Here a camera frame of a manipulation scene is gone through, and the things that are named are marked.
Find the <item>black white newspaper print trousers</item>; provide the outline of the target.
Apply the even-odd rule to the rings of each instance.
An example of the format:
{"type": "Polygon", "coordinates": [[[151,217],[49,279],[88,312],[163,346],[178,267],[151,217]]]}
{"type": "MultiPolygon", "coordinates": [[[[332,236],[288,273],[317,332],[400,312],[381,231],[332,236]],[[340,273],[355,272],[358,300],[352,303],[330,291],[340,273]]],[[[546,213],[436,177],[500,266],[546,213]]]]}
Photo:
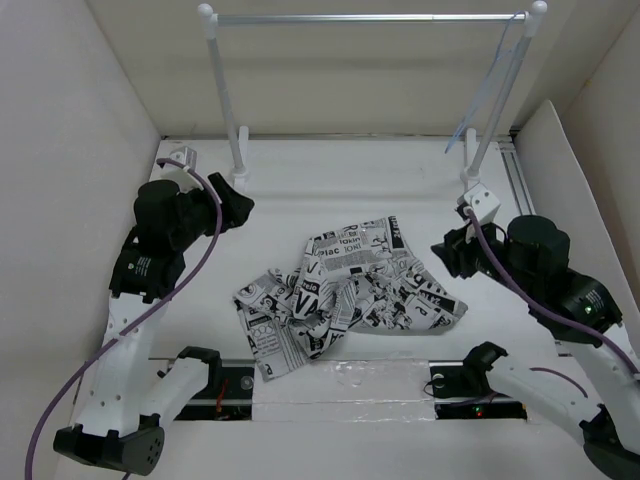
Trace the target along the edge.
{"type": "Polygon", "coordinates": [[[234,303],[266,381],[318,359],[348,332],[441,333],[468,310],[413,254],[394,216],[310,238],[297,269],[268,270],[234,303]]]}

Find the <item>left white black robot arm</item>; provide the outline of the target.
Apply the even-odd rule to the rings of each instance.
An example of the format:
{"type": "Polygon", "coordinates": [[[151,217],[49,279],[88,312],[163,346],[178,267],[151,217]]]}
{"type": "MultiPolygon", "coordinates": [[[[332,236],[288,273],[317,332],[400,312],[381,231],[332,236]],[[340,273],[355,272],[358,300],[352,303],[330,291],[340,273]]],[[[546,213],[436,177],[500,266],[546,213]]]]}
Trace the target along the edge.
{"type": "Polygon", "coordinates": [[[187,346],[156,384],[146,364],[169,302],[202,269],[186,268],[185,253],[201,237],[215,243],[241,227],[254,207],[220,173],[207,178],[191,169],[195,187],[175,180],[143,184],[129,232],[109,283],[109,318],[90,399],[71,426],[58,430],[56,453],[80,464],[147,476],[156,467],[165,431],[191,399],[225,388],[218,351],[187,346]]]}

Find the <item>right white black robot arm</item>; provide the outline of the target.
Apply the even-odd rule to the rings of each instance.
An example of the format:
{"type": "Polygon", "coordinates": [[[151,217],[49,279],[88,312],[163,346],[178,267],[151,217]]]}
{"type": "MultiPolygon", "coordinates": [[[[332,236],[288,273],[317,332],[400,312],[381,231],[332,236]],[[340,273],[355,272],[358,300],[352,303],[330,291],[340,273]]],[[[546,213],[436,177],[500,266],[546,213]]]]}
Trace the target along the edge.
{"type": "Polygon", "coordinates": [[[582,447],[610,479],[639,476],[639,357],[608,289],[569,266],[570,238],[537,215],[513,219],[503,239],[470,207],[464,227],[432,251],[454,278],[483,273],[519,296],[529,314],[584,371],[597,399],[574,395],[562,378],[520,363],[485,341],[457,368],[456,382],[476,394],[499,393],[533,408],[582,447]]]}

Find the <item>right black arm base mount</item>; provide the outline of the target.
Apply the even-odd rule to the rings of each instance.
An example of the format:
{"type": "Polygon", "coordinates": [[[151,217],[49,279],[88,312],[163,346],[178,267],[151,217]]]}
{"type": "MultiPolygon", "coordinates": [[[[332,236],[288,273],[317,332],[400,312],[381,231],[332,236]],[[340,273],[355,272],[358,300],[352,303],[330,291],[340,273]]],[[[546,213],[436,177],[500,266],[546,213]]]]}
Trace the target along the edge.
{"type": "Polygon", "coordinates": [[[423,393],[434,400],[437,420],[527,420],[525,406],[489,386],[486,374],[507,352],[491,342],[471,349],[461,361],[429,364],[423,393]]]}

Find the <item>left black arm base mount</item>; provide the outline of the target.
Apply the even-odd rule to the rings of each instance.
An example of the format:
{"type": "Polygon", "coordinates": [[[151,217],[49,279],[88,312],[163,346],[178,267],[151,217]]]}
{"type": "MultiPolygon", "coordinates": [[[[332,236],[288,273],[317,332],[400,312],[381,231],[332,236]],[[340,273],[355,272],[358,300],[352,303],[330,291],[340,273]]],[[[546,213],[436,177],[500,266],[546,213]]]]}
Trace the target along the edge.
{"type": "Polygon", "coordinates": [[[175,420],[249,420],[254,373],[252,363],[228,363],[216,350],[188,346],[158,374],[151,414],[163,428],[175,420]]]}

